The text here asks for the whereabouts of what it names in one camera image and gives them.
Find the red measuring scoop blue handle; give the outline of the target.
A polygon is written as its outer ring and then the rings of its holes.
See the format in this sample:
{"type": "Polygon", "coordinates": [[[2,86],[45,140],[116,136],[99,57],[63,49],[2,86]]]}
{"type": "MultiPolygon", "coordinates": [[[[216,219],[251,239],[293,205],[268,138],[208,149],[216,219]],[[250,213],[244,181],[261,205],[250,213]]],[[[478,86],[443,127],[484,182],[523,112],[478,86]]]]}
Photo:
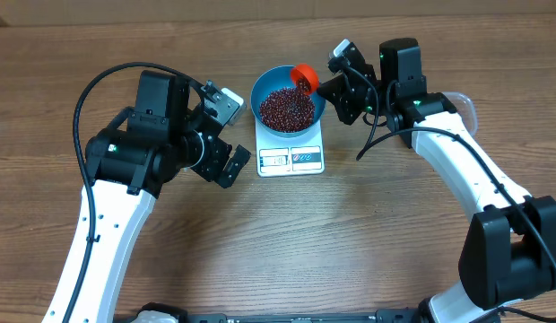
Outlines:
{"type": "Polygon", "coordinates": [[[294,66],[290,71],[290,77],[294,85],[300,78],[305,78],[311,84],[310,94],[314,93],[320,85],[316,71],[307,64],[299,64],[294,66]]]}

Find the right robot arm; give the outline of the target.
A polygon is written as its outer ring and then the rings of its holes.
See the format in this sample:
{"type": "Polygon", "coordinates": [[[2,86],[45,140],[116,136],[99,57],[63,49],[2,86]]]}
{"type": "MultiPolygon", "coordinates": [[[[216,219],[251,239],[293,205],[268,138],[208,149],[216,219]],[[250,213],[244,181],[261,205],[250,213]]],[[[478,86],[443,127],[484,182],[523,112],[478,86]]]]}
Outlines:
{"type": "Polygon", "coordinates": [[[474,141],[454,102],[430,92],[416,39],[379,47],[379,68],[349,40],[330,53],[333,78],[317,93],[345,124],[370,113],[386,121],[440,175],[468,218],[459,279],[416,308],[379,310],[376,321],[497,322],[517,304],[556,290],[556,201],[510,179],[474,141]]]}

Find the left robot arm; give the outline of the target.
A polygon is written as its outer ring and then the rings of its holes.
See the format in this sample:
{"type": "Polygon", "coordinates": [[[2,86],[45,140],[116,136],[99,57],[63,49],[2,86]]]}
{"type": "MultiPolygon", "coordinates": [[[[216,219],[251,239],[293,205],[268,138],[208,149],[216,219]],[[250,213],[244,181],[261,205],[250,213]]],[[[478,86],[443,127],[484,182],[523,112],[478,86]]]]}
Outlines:
{"type": "Polygon", "coordinates": [[[112,321],[132,250],[163,185],[190,169],[229,188],[248,163],[246,148],[219,137],[245,108],[228,88],[154,63],[113,66],[85,87],[73,116],[81,209],[44,321],[112,321]],[[91,90],[105,77],[136,66],[143,71],[135,104],[81,144],[80,116],[91,90]]]}

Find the red beans in scoop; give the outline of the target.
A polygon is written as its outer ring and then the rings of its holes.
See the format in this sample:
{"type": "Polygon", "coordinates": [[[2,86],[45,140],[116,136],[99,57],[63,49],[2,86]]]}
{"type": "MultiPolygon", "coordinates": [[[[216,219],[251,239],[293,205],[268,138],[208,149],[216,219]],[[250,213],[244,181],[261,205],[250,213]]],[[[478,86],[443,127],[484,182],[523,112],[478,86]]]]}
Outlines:
{"type": "Polygon", "coordinates": [[[299,92],[309,95],[310,94],[310,90],[311,90],[311,84],[309,83],[309,81],[305,78],[300,78],[297,82],[296,82],[296,88],[299,92]]]}

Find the red beans in bowl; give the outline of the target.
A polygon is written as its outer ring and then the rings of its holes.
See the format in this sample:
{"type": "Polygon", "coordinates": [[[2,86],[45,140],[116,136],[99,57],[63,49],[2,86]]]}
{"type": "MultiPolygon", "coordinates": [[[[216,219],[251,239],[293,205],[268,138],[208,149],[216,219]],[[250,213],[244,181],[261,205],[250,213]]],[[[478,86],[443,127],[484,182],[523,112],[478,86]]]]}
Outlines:
{"type": "Polygon", "coordinates": [[[262,101],[259,115],[262,123],[272,130],[294,133],[314,123],[315,111],[312,99],[300,89],[282,88],[262,101]]]}

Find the white digital kitchen scale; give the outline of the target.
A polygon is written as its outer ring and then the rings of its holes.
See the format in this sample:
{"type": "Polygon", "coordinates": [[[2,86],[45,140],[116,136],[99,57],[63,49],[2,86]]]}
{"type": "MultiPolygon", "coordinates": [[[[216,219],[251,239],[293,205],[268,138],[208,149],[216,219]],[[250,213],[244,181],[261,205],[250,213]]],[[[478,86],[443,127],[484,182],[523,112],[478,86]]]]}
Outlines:
{"type": "Polygon", "coordinates": [[[326,168],[321,123],[278,133],[256,121],[256,170],[262,178],[313,175],[326,168]]]}

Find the blue bowl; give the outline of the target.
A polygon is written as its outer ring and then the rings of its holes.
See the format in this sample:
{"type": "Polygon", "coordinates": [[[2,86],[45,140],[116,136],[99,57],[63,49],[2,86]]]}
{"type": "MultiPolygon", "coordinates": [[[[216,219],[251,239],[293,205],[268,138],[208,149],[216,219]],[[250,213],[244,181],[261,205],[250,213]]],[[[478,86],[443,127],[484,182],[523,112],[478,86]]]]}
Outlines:
{"type": "MultiPolygon", "coordinates": [[[[256,121],[262,123],[259,115],[260,104],[271,92],[282,88],[296,88],[290,77],[290,71],[294,66],[295,65],[277,66],[271,68],[258,77],[250,95],[251,110],[256,121]]],[[[314,125],[318,121],[320,122],[320,119],[324,115],[326,101],[317,94],[317,91],[308,96],[312,99],[316,106],[314,123],[312,124],[314,125]]]]}

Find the clear plastic container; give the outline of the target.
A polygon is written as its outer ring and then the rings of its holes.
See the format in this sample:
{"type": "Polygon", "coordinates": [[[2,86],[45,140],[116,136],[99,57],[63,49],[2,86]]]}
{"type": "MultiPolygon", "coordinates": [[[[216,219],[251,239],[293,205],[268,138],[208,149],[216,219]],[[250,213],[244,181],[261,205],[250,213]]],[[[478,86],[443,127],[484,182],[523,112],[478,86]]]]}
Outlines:
{"type": "Polygon", "coordinates": [[[449,101],[451,101],[457,109],[457,113],[461,116],[462,122],[471,136],[475,136],[479,122],[476,115],[473,101],[461,92],[443,92],[449,101]]]}

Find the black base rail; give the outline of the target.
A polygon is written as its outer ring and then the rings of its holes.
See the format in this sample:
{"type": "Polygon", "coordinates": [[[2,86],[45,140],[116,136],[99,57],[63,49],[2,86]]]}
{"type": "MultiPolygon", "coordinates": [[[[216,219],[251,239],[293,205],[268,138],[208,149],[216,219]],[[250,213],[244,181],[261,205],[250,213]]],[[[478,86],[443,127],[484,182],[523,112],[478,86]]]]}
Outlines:
{"type": "Polygon", "coordinates": [[[180,322],[180,323],[430,323],[434,322],[428,310],[414,308],[382,309],[366,313],[286,314],[228,316],[216,314],[189,314],[181,308],[150,302],[136,314],[116,315],[113,323],[180,322]]]}

